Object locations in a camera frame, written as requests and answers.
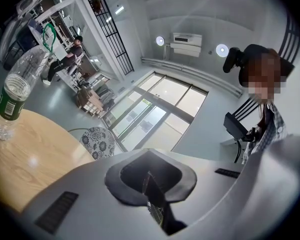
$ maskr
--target wooden table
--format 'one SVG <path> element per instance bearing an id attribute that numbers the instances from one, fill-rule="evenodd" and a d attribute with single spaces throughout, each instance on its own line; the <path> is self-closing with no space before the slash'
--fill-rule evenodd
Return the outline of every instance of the wooden table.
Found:
<path id="1" fill-rule="evenodd" d="M 70 133 L 24 109 L 13 138 L 0 140 L 0 201 L 21 212 L 44 188 L 92 161 Z"/>

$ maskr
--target air conditioner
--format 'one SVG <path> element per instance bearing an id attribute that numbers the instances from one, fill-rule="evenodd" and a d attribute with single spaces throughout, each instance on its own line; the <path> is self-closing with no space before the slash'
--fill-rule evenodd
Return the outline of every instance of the air conditioner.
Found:
<path id="1" fill-rule="evenodd" d="M 201 52 L 202 35 L 188 33 L 173 33 L 170 47 L 174 53 L 199 57 Z"/>

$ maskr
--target plaid shirt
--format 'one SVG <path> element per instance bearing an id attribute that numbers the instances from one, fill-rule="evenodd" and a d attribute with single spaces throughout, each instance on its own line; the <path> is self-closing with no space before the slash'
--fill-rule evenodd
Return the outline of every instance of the plaid shirt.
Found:
<path id="1" fill-rule="evenodd" d="M 284 139 L 287 135 L 287 127 L 282 119 L 279 111 L 273 103 L 269 103 L 264 108 L 266 130 L 259 141 L 249 142 L 243 154 L 242 164 L 244 165 L 251 154 L 256 152 L 263 152 L 271 143 Z M 261 129 L 257 126 L 255 128 L 258 132 Z"/>

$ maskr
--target person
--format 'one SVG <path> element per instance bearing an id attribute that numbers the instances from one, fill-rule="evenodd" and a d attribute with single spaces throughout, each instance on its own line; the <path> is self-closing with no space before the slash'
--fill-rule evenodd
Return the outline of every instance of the person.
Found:
<path id="1" fill-rule="evenodd" d="M 57 60 L 53 63 L 51 63 L 47 79 L 42 79 L 42 82 L 46 85 L 50 85 L 52 78 L 54 77 L 55 73 L 70 67 L 73 65 L 77 59 L 78 56 L 80 56 L 83 52 L 83 48 L 81 46 L 83 41 L 82 36 L 78 35 L 74 41 L 73 41 L 73 46 L 70 48 L 69 53 L 62 59 L 62 60 Z"/>
<path id="2" fill-rule="evenodd" d="M 239 82 L 248 88 L 250 95 L 254 95 L 261 110 L 261 120 L 255 128 L 256 140 L 247 144 L 242 164 L 252 154 L 263 152 L 270 144 L 288 135 L 285 122 L 274 104 L 274 97 L 292 69 L 293 65 L 280 58 L 275 50 L 266 48 L 241 68 Z"/>

